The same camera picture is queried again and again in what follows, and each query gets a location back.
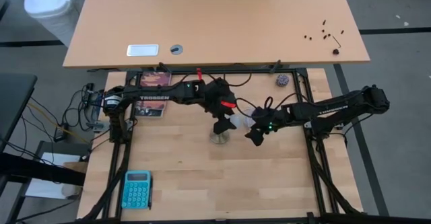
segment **wooden table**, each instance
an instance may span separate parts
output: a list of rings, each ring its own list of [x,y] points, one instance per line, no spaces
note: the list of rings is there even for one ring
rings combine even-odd
[[[339,47],[334,38],[341,45],[339,55],[333,54]],[[158,44],[158,55],[128,57],[130,44]],[[183,46],[182,54],[171,53],[175,44]],[[346,0],[86,0],[63,66],[262,65],[278,60],[370,59]]]
[[[324,69],[308,69],[308,75],[314,100],[331,98]],[[123,85],[125,76],[109,73],[106,89]],[[231,90],[236,97],[259,106],[267,96],[273,96],[274,104],[278,104],[294,92],[294,86],[275,86],[276,76],[255,74],[246,85]],[[181,77],[174,76],[172,82]],[[227,75],[226,79],[240,83],[247,77]],[[239,106],[247,109],[245,104]],[[152,171],[154,203],[150,211],[123,210],[122,220],[304,217],[309,211],[319,214],[302,127],[265,135],[264,143],[256,147],[244,137],[246,129],[241,126],[230,131],[228,143],[216,145],[209,141],[214,122],[198,105],[173,102],[168,103],[163,118],[139,118],[133,131],[129,170]],[[361,209],[342,137],[331,135],[325,146],[334,184],[353,207]],[[78,217],[87,214],[104,191],[112,148],[112,143],[105,143],[91,155]],[[323,192],[329,208],[326,190]],[[112,201],[117,201],[117,192]]]

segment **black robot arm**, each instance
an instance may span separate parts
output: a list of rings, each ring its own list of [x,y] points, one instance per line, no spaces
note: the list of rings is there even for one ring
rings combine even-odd
[[[278,129],[287,126],[304,125],[311,129],[313,136],[326,138],[338,124],[348,124],[365,113],[383,114],[388,109],[389,101],[384,91],[375,85],[321,102],[286,104],[279,110],[258,107],[251,115],[255,124],[245,137],[250,138],[256,146],[260,146],[263,134],[277,132]]]
[[[171,100],[177,104],[199,104],[205,112],[210,112],[218,121],[213,131],[220,134],[236,127],[225,117],[232,115],[235,95],[224,79],[214,79],[205,84],[203,80],[180,81],[172,86],[117,86],[106,92],[103,112],[110,120],[110,141],[124,143],[130,141],[130,134],[124,114],[127,107],[136,101]]]

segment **white container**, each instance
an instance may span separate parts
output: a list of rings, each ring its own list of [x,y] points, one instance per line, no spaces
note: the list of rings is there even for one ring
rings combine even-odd
[[[24,0],[28,15],[69,47],[78,21],[75,0]]]

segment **floor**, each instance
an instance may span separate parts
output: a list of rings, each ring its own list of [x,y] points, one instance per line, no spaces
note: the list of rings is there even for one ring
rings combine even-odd
[[[77,0],[82,5],[84,0]],[[431,25],[431,0],[347,0],[359,29],[426,27]],[[23,0],[12,3],[0,21],[0,42],[22,40],[55,40],[23,9]],[[368,148],[377,172],[383,195],[392,216],[431,219],[431,34],[392,34],[363,36],[372,62],[366,65],[343,65],[351,90],[377,84],[385,89],[391,109],[362,123]],[[87,73],[85,70],[62,68],[67,49],[64,46],[35,46],[0,48],[1,72],[33,73],[38,83],[33,96],[60,116],[71,94],[87,82],[104,87],[106,72]],[[325,65],[334,95],[341,90],[332,65]],[[24,117],[35,122],[28,111]],[[54,131],[43,118],[48,132]],[[47,141],[44,133],[27,126],[27,149],[34,151],[40,140]],[[91,138],[90,133],[78,133]],[[348,135],[348,151],[360,191],[364,210],[377,214],[370,185],[361,160],[353,131]],[[20,122],[10,140],[23,146],[24,128]],[[18,184],[8,184],[0,203],[13,201]],[[29,198],[21,211],[24,217],[51,209],[64,200]],[[61,223],[72,221],[77,203],[50,214],[30,219],[28,223]],[[0,209],[0,223],[9,210]]]

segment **book cover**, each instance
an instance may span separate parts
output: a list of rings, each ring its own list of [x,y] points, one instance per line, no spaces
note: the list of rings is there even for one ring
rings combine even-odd
[[[144,72],[141,77],[141,86],[168,86],[171,74],[165,72]],[[136,116],[162,117],[166,107],[165,100],[138,101],[136,102]]]

